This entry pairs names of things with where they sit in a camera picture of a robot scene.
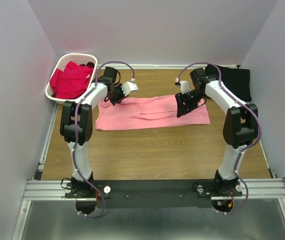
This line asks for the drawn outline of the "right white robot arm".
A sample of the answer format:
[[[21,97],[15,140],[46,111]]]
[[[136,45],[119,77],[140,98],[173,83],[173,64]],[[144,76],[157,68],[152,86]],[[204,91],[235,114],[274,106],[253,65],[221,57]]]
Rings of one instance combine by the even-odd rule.
[[[215,173],[212,189],[224,196],[234,189],[239,181],[239,167],[247,149],[259,142],[258,108],[236,97],[221,80],[221,75],[206,75],[202,68],[190,73],[194,89],[186,80],[176,77],[175,85],[180,92],[175,95],[178,118],[200,107],[201,100],[211,98],[225,113],[223,139],[226,148],[222,163]]]

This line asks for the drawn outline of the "light pink t shirt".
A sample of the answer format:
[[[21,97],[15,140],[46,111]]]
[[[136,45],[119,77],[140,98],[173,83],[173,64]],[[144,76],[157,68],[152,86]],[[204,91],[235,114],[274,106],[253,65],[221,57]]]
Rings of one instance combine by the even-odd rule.
[[[200,107],[192,112],[177,117],[177,102],[174,95],[151,98],[126,98],[116,105],[101,101],[98,104],[98,118],[95,128],[101,131],[125,131],[180,127],[189,125],[209,125],[207,107],[200,102]]]

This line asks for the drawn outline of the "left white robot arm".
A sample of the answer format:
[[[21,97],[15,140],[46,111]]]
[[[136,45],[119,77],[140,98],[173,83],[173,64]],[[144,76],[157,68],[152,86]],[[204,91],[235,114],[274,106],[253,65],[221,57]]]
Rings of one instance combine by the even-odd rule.
[[[90,166],[88,142],[93,134],[93,110],[98,103],[106,100],[115,105],[129,95],[120,79],[120,72],[107,66],[102,76],[95,76],[94,82],[83,96],[76,101],[67,100],[62,105],[60,135],[70,150],[73,167],[70,185],[64,188],[67,193],[79,194],[83,198],[104,198],[104,194],[92,183],[93,170]]]

